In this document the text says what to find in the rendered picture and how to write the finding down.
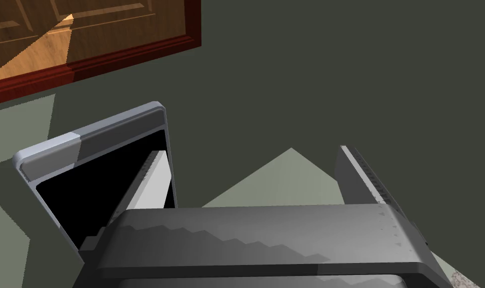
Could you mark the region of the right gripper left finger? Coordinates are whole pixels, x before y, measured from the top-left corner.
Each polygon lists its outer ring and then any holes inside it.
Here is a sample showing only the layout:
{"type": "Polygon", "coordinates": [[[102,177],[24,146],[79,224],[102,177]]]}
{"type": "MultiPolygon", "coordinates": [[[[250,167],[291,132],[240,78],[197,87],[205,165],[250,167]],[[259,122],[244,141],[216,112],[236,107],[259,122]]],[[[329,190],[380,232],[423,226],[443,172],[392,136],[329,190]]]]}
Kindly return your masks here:
{"type": "Polygon", "coordinates": [[[171,184],[172,171],[167,152],[150,152],[108,223],[111,224],[126,210],[164,208],[171,184]]]}

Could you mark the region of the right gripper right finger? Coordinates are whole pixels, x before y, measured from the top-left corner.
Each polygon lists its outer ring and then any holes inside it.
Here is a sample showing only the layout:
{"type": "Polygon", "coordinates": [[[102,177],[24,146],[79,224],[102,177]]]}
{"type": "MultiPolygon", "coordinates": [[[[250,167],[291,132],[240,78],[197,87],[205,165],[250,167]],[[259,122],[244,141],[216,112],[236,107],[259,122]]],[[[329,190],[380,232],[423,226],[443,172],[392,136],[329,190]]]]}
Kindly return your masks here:
{"type": "Polygon", "coordinates": [[[355,147],[339,146],[334,176],[346,205],[387,204],[402,217],[406,217],[403,209],[355,147]]]}

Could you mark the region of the grey appliance with black panel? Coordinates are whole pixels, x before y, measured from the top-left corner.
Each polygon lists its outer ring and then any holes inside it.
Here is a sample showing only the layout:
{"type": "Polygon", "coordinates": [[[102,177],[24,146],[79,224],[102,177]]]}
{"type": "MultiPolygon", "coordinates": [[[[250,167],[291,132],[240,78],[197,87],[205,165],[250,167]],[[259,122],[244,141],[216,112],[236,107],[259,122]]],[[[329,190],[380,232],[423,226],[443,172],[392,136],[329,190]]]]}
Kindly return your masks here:
{"type": "Polygon", "coordinates": [[[178,205],[165,107],[151,101],[17,151],[12,157],[34,197],[82,262],[87,262],[152,151],[166,151],[178,205]]]}

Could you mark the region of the brown wooden door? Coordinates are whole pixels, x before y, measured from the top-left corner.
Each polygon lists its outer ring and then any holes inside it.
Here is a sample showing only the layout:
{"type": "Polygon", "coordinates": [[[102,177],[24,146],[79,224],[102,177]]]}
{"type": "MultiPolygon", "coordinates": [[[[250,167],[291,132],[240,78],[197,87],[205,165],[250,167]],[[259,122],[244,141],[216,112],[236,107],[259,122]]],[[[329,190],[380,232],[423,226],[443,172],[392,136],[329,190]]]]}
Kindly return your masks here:
{"type": "Polygon", "coordinates": [[[185,32],[185,0],[0,0],[0,80],[185,32]]]}

